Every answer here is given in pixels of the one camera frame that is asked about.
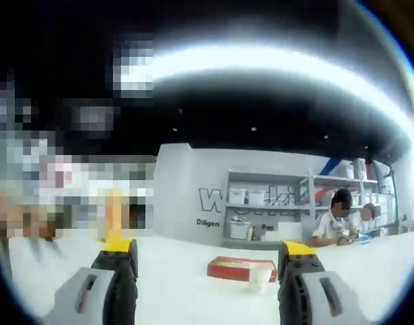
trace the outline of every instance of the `white bottle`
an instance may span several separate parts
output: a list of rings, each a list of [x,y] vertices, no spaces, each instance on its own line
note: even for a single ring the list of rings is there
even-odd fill
[[[254,226],[249,225],[248,233],[246,234],[246,240],[252,240],[252,232],[254,231]]]

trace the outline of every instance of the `shelf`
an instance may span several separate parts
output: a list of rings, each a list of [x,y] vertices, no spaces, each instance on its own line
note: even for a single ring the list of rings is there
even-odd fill
[[[363,185],[368,185],[368,186],[378,186],[378,181],[374,180],[374,179],[366,179],[363,180]]]
[[[260,240],[223,238],[222,247],[234,249],[250,249],[258,251],[278,251],[281,240],[262,242]]]
[[[227,203],[225,206],[230,209],[269,211],[302,211],[309,209],[307,205],[250,205]]]
[[[380,230],[386,227],[392,227],[393,225],[395,225],[395,221],[387,223],[386,225],[381,225],[379,227],[371,228],[370,230],[367,230],[366,232],[362,232],[362,234],[370,234],[371,232],[375,232],[377,230]]]
[[[345,177],[336,176],[314,176],[314,186],[321,187],[335,187],[335,188],[347,188],[347,187],[359,187],[360,179],[350,179]]]
[[[229,171],[228,182],[252,182],[252,183],[300,183],[307,176],[303,175],[276,175],[264,173],[243,173]]]
[[[355,207],[351,207],[350,210],[359,210],[361,208],[363,208],[363,206],[356,205]],[[330,210],[330,207],[329,206],[325,206],[325,207],[315,207],[315,210],[316,211],[328,211],[328,210]]]

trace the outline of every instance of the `white table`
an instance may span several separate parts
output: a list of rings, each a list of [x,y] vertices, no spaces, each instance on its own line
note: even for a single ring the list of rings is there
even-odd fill
[[[11,240],[14,283],[38,315],[53,306],[55,291],[82,266],[91,266],[101,244],[86,234],[58,240],[62,258],[41,242],[39,263],[25,240]],[[218,255],[277,260],[275,251],[244,251],[151,236],[138,238],[137,325],[277,325],[277,282],[263,296],[248,284],[209,278],[206,268]],[[337,272],[360,297],[362,312],[377,320],[392,308],[414,264],[414,232],[376,238],[359,246],[330,246],[317,252],[326,270]]]

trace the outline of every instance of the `yellow object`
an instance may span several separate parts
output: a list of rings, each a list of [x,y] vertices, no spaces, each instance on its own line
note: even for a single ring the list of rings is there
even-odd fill
[[[122,192],[110,190],[105,201],[105,242],[121,239]]]
[[[106,244],[103,251],[107,252],[128,252],[131,244],[131,239],[112,240]]]
[[[288,255],[315,255],[315,251],[305,244],[289,242],[287,240],[284,240],[283,243],[287,245]]]

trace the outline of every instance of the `man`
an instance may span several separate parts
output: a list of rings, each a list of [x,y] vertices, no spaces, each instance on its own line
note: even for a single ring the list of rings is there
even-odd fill
[[[340,218],[348,216],[351,204],[351,193],[346,188],[341,188],[335,193],[331,200],[330,210],[317,219],[312,237],[313,246],[349,244],[348,239],[342,235],[344,226]]]
[[[359,212],[353,213],[348,217],[350,239],[355,240],[362,232],[363,222],[375,218],[376,207],[372,203],[367,203]]]

